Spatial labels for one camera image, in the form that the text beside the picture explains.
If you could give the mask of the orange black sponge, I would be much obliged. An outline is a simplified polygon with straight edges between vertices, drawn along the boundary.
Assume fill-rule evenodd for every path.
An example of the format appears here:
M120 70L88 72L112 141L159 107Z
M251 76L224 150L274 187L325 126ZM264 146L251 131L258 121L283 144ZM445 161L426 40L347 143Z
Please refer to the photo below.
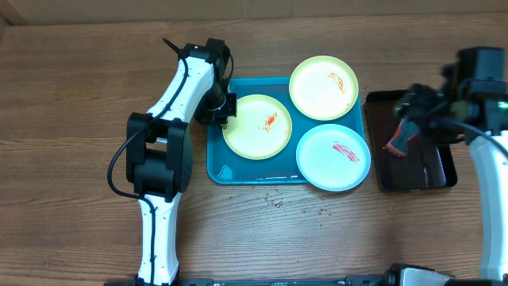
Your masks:
M397 157L406 157L408 153L408 142L417 137L418 134L419 128L414 122L408 122L402 119L384 148Z

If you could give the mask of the yellow plate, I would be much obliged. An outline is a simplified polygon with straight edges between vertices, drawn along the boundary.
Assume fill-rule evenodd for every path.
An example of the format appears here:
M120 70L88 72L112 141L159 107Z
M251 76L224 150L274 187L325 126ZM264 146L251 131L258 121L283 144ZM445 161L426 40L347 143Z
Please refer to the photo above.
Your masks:
M289 94L294 106L308 118L332 121L355 105L359 84L355 72L333 56L313 56L292 72Z
M235 154L264 160L280 153L292 134L287 108L267 95L247 95L237 101L237 116L222 130L225 143Z

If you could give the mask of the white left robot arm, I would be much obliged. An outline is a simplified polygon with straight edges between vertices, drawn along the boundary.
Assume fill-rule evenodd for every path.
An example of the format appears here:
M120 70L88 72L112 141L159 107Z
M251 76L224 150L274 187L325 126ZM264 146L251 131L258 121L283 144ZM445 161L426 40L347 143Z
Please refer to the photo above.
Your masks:
M134 285L178 283L177 214L192 175L191 120L225 128L237 115L237 95L228 91L233 57L225 42L169 47L178 57L177 72L152 108L129 116L123 146L143 226Z

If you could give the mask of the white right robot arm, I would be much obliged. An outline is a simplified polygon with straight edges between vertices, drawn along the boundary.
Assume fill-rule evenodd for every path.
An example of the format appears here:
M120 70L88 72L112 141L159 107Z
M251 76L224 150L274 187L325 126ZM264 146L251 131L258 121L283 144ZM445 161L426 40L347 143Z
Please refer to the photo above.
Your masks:
M464 142L475 166L483 216L477 285L507 283L507 83L505 52L473 47L443 67L439 90L412 85L394 112L402 124L392 145L415 134L431 145Z

